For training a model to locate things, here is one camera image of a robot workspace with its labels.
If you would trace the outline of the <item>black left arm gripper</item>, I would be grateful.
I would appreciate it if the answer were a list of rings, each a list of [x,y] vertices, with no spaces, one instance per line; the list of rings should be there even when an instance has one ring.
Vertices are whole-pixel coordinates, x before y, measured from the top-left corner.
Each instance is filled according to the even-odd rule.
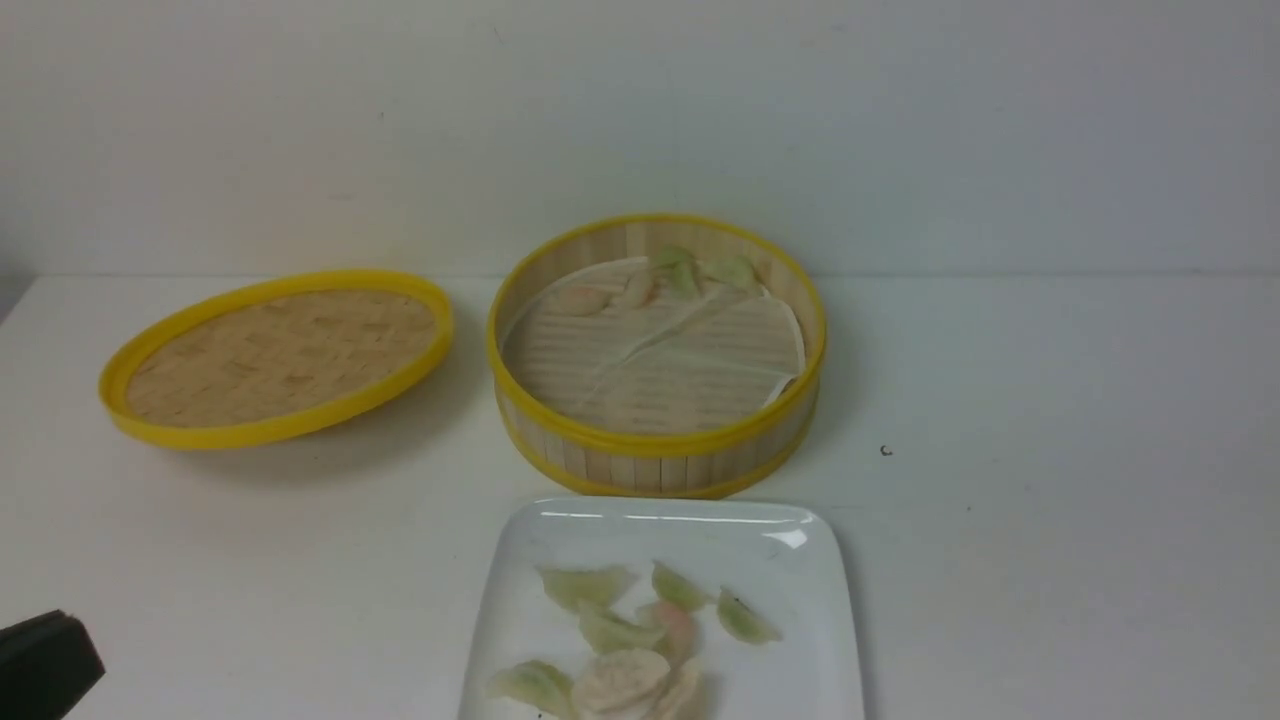
[[[105,674],[84,624],[68,612],[1,630],[3,719],[64,719]]]

